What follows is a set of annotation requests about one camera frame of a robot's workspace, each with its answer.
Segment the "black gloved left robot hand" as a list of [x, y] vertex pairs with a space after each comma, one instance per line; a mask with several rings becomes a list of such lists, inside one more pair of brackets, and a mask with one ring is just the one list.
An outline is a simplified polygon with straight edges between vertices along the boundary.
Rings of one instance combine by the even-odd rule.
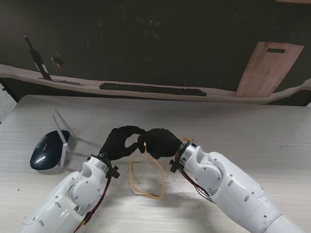
[[138, 148], [138, 142], [126, 147], [126, 140], [134, 134], [140, 135], [145, 132], [144, 129], [137, 126], [122, 126], [120, 128], [114, 128], [100, 149], [99, 156], [114, 161], [131, 155]]

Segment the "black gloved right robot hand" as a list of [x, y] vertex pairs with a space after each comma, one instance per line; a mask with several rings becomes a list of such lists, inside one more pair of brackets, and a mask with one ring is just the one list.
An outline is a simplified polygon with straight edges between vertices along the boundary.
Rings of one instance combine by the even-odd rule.
[[139, 151], [141, 153], [147, 151], [155, 159], [173, 157], [182, 144], [172, 132], [160, 128], [146, 131], [138, 137]]

